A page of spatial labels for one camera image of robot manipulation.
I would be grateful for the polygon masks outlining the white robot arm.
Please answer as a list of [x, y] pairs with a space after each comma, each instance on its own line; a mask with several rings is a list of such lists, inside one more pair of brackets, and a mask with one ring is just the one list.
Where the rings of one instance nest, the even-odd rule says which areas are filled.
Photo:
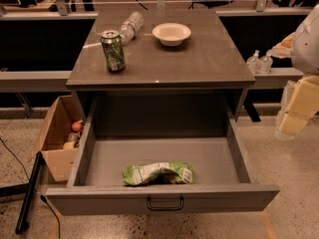
[[276, 136], [292, 139], [319, 112], [319, 5], [297, 27], [271, 49], [272, 56], [290, 58], [303, 77], [284, 88], [277, 115]]

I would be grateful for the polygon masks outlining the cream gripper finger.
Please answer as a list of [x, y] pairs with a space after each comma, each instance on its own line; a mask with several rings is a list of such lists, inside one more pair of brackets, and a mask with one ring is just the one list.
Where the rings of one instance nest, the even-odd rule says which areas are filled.
[[291, 33], [290, 35], [285, 37], [281, 42], [276, 44], [271, 49], [272, 56], [278, 59], [290, 58], [294, 37], [295, 33]]
[[297, 82], [288, 81], [276, 118], [277, 136], [297, 136], [319, 112], [319, 76], [306, 75]]

